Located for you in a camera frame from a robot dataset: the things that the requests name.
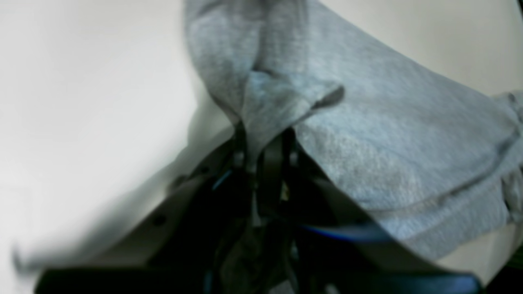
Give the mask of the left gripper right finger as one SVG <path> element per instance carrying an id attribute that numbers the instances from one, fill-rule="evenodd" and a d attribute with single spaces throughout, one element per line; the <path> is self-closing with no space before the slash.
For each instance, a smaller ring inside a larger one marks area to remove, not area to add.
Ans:
<path id="1" fill-rule="evenodd" d="M 284 261 L 298 294 L 481 294 L 470 272 L 409 251 L 338 189 L 286 129 L 258 160 L 261 216 L 290 231 Z"/>

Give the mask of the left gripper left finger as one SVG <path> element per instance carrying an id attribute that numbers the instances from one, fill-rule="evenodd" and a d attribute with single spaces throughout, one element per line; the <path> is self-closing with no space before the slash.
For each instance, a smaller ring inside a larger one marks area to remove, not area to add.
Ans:
<path id="1" fill-rule="evenodd" d="M 245 143 L 243 123 L 202 131 L 175 160 L 92 218 L 16 248 L 16 275 L 33 294 L 166 294 L 181 282 L 153 258 L 174 235 L 198 189 Z"/>

